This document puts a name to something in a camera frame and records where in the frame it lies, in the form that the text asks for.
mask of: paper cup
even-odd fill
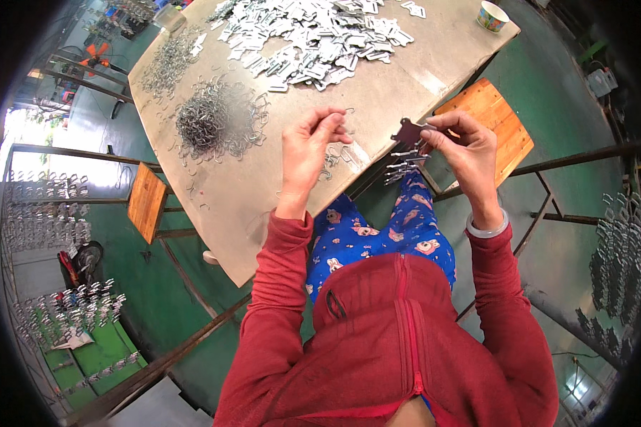
[[[477,15],[477,22],[492,33],[501,31],[506,22],[511,19],[497,5],[490,1],[483,1],[480,13]]]

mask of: red sleeve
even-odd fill
[[[306,261],[313,219],[281,219],[271,212],[269,234],[256,256],[251,304],[242,320],[240,345],[225,378],[215,425],[248,425],[256,405],[303,354]]]
[[[546,337],[522,295],[510,225],[493,238],[467,231],[472,246],[475,308],[484,345],[504,371],[523,426],[552,426],[558,415],[558,387]]]

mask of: hand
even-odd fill
[[[316,107],[282,132],[282,194],[279,218],[303,219],[309,192],[318,182],[331,142],[351,143],[343,127],[346,110]]]
[[[420,137],[451,166],[472,206],[475,227],[494,230],[503,223],[496,198],[496,135],[461,110],[430,117],[427,122],[437,130],[422,131]]]

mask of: woman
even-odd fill
[[[552,425],[556,380],[496,199],[496,135],[461,111],[428,119],[437,130],[420,135],[445,156],[472,207],[480,344],[455,322],[453,250],[417,174],[403,178],[382,232],[346,196],[333,202],[317,218],[308,260],[306,202],[327,144],[351,142],[344,114],[318,107],[282,134],[282,194],[215,425]],[[307,294],[316,335],[302,346]]]

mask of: wooden stool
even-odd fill
[[[534,147],[532,138],[511,106],[486,78],[476,81],[451,98],[435,110],[435,115],[455,109],[467,111],[471,117],[496,133],[498,145],[495,181],[498,187]],[[430,151],[432,148],[427,146],[427,152]],[[451,184],[442,195],[452,192],[456,187],[458,181]]]
[[[128,200],[128,218],[138,229],[147,243],[155,238],[194,236],[194,228],[180,230],[158,230],[164,212],[180,212],[183,208],[165,208],[166,199],[173,190],[166,185],[145,163],[140,162],[133,190]]]

